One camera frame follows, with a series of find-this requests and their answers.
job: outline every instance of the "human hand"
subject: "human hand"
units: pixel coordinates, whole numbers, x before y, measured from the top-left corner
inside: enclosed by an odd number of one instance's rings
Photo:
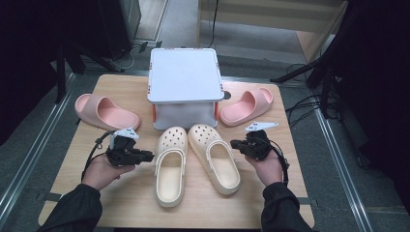
[[[81,183],[96,190],[101,190],[114,180],[119,180],[122,174],[131,172],[134,169],[135,165],[113,166],[106,155],[101,155],[91,161]]]
[[[245,156],[245,160],[255,168],[257,176],[266,187],[276,182],[282,182],[283,170],[278,155],[273,150],[264,160],[256,160],[247,156]]]

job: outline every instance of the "person's arm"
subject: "person's arm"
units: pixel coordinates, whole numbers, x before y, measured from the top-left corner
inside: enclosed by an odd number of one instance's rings
[[[271,151],[264,160],[245,159],[255,168],[265,185],[265,207],[261,216],[263,231],[312,231],[299,213],[299,201],[282,183],[282,167],[278,156]]]
[[[96,157],[81,184],[58,201],[38,231],[93,231],[103,213],[100,190],[134,169],[134,165],[114,167],[106,155]]]

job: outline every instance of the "black sleeve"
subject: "black sleeve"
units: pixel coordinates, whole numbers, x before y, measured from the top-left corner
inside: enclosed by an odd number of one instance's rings
[[[299,213],[298,199],[283,183],[265,187],[263,197],[263,231],[312,231]]]
[[[100,192],[78,185],[64,195],[37,231],[93,231],[103,213]]]

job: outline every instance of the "pink slide sandal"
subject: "pink slide sandal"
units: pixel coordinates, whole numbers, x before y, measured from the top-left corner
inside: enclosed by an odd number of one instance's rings
[[[241,99],[220,111],[220,119],[229,127],[241,125],[272,108],[274,96],[266,88],[246,91]]]
[[[76,115],[84,123],[109,131],[136,129],[140,123],[136,114],[118,107],[110,98],[104,96],[81,95],[74,108]]]

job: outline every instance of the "white plastic box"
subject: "white plastic box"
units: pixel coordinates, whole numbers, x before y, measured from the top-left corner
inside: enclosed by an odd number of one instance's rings
[[[211,48],[155,48],[151,51],[148,101],[154,128],[190,129],[218,124],[224,93],[217,53]]]

